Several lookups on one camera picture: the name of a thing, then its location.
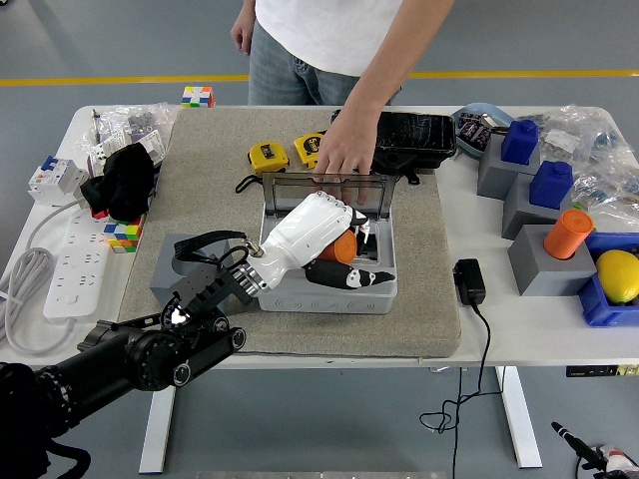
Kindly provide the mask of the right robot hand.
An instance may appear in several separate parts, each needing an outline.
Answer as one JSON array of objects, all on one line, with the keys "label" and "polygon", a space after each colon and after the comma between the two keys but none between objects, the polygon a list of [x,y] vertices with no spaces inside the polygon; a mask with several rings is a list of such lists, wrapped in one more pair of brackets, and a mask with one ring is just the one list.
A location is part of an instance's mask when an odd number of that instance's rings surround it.
[{"label": "right robot hand", "polygon": [[638,477],[638,463],[616,446],[604,444],[591,447],[558,422],[553,421],[551,426],[583,461],[582,468],[593,471],[594,478]]}]

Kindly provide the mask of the person's left hand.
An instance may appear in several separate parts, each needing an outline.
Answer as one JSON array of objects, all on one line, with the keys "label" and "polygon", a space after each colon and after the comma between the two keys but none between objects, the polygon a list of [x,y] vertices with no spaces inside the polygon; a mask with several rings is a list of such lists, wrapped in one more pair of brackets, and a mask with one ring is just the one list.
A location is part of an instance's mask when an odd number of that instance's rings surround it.
[{"label": "person's left hand", "polygon": [[370,173],[380,110],[343,107],[319,144],[318,175]]}]

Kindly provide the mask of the person's right hand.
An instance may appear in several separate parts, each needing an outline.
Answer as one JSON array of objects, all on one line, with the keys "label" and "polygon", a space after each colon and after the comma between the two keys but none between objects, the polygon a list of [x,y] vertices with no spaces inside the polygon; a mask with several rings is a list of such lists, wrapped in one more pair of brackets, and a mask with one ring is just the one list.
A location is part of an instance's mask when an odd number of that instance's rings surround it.
[{"label": "person's right hand", "polygon": [[253,3],[244,5],[234,23],[231,35],[237,50],[246,56],[251,54],[256,11]]}]

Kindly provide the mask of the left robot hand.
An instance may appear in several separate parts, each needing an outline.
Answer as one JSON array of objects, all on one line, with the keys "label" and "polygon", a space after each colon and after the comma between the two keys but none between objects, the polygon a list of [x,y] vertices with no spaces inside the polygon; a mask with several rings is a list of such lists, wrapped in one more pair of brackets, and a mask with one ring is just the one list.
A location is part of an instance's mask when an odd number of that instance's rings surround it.
[{"label": "left robot hand", "polygon": [[395,275],[387,271],[372,272],[320,258],[346,232],[362,233],[367,240],[368,218],[325,192],[308,195],[269,233],[261,244],[262,253],[248,259],[258,287],[270,291],[295,269],[302,269],[312,283],[344,290],[394,281]]}]

